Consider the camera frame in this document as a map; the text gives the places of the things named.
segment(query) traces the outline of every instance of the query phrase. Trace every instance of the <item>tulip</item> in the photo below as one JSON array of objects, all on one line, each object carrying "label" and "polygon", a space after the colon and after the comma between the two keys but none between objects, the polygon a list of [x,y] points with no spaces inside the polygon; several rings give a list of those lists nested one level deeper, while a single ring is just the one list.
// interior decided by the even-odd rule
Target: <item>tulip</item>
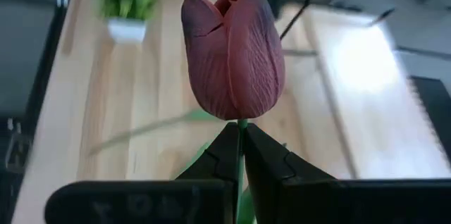
[{"label": "tulip", "polygon": [[184,0],[190,84],[220,119],[256,118],[277,102],[285,62],[267,0]]}]

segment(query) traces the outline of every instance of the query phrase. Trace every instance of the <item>wooden tabletop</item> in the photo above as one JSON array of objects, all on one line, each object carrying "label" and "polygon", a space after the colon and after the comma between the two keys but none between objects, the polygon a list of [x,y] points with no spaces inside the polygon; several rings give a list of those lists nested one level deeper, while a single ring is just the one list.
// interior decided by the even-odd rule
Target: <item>wooden tabletop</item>
[{"label": "wooden tabletop", "polygon": [[[109,38],[95,0],[71,0],[13,223],[43,223],[50,194],[77,180],[173,179],[221,131],[225,121],[184,117],[199,104],[182,1],[159,0],[138,45]],[[283,9],[278,31],[297,10]],[[337,178],[449,177],[428,116],[373,19],[310,7],[283,40],[285,90],[253,122]]]}]

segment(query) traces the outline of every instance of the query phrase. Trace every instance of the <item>white flower pot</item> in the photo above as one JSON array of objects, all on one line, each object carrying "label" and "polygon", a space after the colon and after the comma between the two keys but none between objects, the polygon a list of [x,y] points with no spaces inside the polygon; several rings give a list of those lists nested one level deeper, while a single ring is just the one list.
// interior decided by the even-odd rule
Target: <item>white flower pot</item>
[{"label": "white flower pot", "polygon": [[141,20],[110,18],[108,31],[116,42],[136,43],[142,42],[146,35],[146,22]]}]

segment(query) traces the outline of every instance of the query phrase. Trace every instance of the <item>potted plant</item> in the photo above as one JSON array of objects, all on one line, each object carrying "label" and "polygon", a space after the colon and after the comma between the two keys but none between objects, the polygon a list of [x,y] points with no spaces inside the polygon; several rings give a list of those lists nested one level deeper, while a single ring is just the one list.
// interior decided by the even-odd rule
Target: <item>potted plant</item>
[{"label": "potted plant", "polygon": [[101,14],[108,21],[111,37],[117,42],[141,42],[155,1],[100,0]]}]

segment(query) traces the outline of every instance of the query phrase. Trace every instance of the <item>green stem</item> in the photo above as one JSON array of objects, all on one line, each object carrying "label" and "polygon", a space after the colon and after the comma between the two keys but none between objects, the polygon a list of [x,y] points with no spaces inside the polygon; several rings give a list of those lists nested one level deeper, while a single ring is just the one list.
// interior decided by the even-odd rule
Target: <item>green stem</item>
[{"label": "green stem", "polygon": [[241,195],[242,195],[242,182],[244,180],[243,174],[244,174],[244,153],[243,153],[243,144],[245,140],[245,131],[247,128],[247,119],[238,119],[238,128],[240,129],[240,162],[239,162],[239,182],[238,182],[238,201],[237,201],[237,215],[236,215],[236,222],[238,222],[239,216],[240,216],[240,206],[241,206]]}]

